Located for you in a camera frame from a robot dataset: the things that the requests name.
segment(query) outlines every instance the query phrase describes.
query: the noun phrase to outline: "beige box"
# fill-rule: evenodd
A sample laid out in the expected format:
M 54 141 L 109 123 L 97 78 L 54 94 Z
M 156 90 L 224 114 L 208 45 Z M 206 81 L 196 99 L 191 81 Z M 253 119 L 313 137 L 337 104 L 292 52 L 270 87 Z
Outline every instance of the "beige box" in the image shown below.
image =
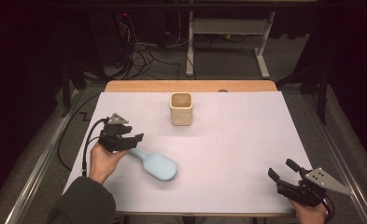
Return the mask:
M 190 92 L 173 92 L 169 103 L 171 122 L 176 126 L 192 124 L 192 94 Z

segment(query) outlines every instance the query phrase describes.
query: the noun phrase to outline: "human hand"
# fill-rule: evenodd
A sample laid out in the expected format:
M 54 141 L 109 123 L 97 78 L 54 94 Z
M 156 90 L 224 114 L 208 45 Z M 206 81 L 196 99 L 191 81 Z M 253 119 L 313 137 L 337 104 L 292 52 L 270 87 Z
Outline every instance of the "human hand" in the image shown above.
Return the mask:
M 301 224 L 324 224 L 326 219 L 326 207 L 320 203 L 315 207 L 304 206 L 289 199 L 296 210 L 296 217 Z
M 112 153 L 105 150 L 99 143 L 96 143 L 90 152 L 91 170 L 89 178 L 103 185 L 116 169 L 117 163 L 127 153 L 128 150 Z

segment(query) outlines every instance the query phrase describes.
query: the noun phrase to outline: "person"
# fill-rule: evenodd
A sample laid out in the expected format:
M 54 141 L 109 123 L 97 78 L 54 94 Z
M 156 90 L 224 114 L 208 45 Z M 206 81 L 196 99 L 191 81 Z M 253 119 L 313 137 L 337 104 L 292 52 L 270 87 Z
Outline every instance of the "person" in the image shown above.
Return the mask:
M 111 224 L 116 211 L 113 195 L 103 187 L 107 178 L 114 172 L 120 159 L 128 150 L 111 153 L 98 143 L 92 148 L 89 177 L 77 178 L 51 207 L 49 224 Z M 323 224 L 326 208 L 323 204 L 307 207 L 289 200 L 301 224 Z

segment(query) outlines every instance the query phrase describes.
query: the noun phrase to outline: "white tabletop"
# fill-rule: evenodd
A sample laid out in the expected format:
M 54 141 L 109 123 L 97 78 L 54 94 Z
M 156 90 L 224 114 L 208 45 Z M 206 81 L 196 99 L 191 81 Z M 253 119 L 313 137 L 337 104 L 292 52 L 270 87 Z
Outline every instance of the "white tabletop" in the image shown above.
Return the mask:
M 252 217 L 291 214 L 292 207 L 276 193 L 268 168 L 295 185 L 300 177 L 285 164 L 286 159 L 312 168 L 282 93 L 192 94 L 193 123 L 186 127 L 170 122 L 170 92 L 101 94 L 89 129 L 98 119 L 118 113 L 133 127 L 124 136 L 144 133 L 137 147 L 162 153 L 178 169 L 173 181 L 162 182 L 146 173 L 141 160 L 125 156 L 105 182 L 116 199 L 117 211 Z M 92 137 L 102 128 L 98 125 Z M 84 143 L 66 188 L 81 175 L 83 148 Z

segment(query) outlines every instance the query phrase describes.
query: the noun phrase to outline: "light blue spoon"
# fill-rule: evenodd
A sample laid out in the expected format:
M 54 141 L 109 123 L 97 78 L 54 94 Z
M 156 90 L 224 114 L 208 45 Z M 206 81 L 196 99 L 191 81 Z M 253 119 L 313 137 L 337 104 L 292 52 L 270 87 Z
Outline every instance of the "light blue spoon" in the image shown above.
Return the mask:
M 175 162 L 160 153 L 146 154 L 138 148 L 132 148 L 129 152 L 142 159 L 145 170 L 161 181 L 172 180 L 177 174 Z

